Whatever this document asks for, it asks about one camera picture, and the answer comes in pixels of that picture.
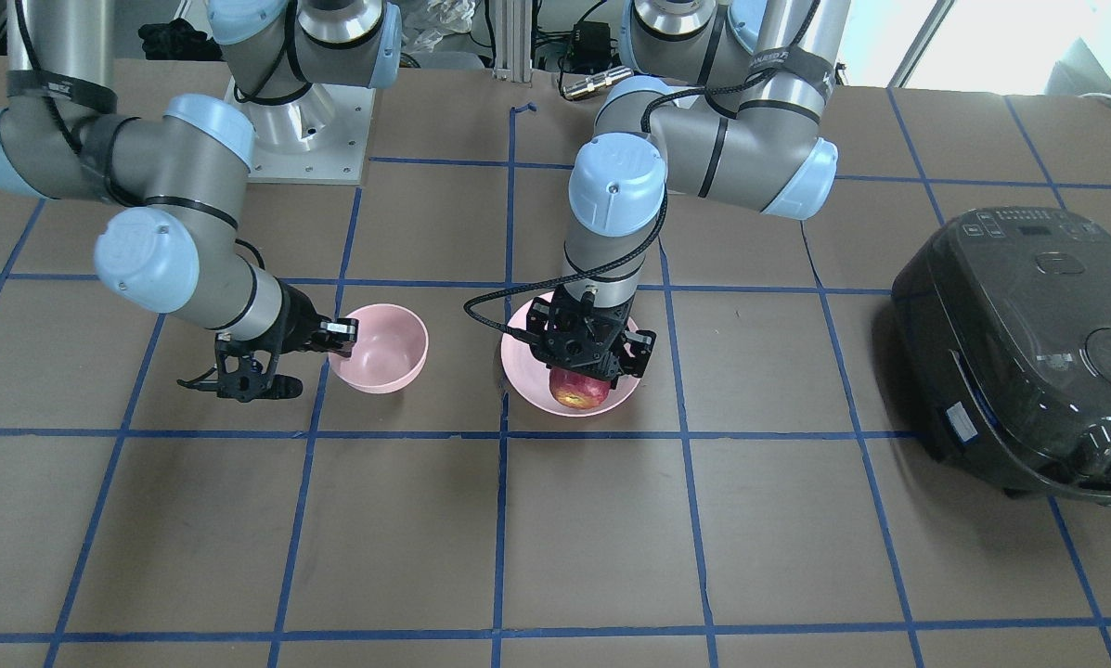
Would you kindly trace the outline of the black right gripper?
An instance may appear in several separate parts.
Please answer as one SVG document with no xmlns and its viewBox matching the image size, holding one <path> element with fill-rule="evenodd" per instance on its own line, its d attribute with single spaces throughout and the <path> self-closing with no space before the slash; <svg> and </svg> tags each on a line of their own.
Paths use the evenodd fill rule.
<svg viewBox="0 0 1111 668">
<path fill-rule="evenodd" d="M 277 371 L 284 353 L 336 353 L 351 358 L 358 341 L 356 318 L 333 318 L 317 311 L 304 292 L 279 285 L 282 305 L 274 322 L 254 340 L 217 342 L 217 398 L 247 403 L 254 399 L 296 399 L 304 393 L 299 378 Z"/>
</svg>

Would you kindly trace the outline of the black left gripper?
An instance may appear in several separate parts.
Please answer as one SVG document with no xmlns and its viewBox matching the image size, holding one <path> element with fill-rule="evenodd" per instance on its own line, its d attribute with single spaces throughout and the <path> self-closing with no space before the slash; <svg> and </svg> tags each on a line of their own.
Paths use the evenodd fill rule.
<svg viewBox="0 0 1111 668">
<path fill-rule="evenodd" d="M 589 293 L 574 297 L 557 288 L 522 309 L 526 346 L 539 363 L 580 375 L 612 375 L 611 389 L 623 378 L 643 378 L 655 347 L 655 331 L 630 326 L 633 299 L 598 307 Z"/>
</svg>

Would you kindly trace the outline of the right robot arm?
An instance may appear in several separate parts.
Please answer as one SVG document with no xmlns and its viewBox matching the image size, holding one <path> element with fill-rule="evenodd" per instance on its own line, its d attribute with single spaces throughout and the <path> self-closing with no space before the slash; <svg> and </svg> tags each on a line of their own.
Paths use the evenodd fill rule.
<svg viewBox="0 0 1111 668">
<path fill-rule="evenodd" d="M 8 103 L 0 109 L 0 189 L 121 206 L 94 245 L 107 288 L 216 336 L 214 365 L 186 388 L 240 402 L 302 393 L 277 373 L 283 353 L 348 358 L 359 322 L 237 255 L 254 149 L 266 123 L 296 114 L 308 148 L 333 111 L 326 84 L 386 88 L 401 63 L 402 16 L 390 1 L 211 1 L 212 38 L 234 98 L 177 94 L 159 122 L 119 114 L 110 1 L 8 4 Z"/>
</svg>

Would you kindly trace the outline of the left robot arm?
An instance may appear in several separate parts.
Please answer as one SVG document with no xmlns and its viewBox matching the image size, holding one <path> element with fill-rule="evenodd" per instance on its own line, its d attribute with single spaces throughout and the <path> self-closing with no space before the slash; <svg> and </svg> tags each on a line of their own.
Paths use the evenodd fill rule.
<svg viewBox="0 0 1111 668">
<path fill-rule="evenodd" d="M 563 275 L 510 335 L 550 369 L 614 386 L 655 335 L 628 325 L 670 195 L 802 221 L 825 203 L 838 148 L 820 134 L 847 1 L 628 1 L 633 74 L 598 110 L 569 177 Z"/>
</svg>

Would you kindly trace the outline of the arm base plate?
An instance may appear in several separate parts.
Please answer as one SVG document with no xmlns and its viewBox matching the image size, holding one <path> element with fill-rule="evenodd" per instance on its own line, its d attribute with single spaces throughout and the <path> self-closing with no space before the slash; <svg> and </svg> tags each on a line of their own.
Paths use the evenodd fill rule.
<svg viewBox="0 0 1111 668">
<path fill-rule="evenodd" d="M 252 185 L 340 185 L 361 182 L 376 90 L 314 84 L 282 106 L 240 103 L 234 81 L 226 102 L 244 113 L 256 130 Z"/>
</svg>

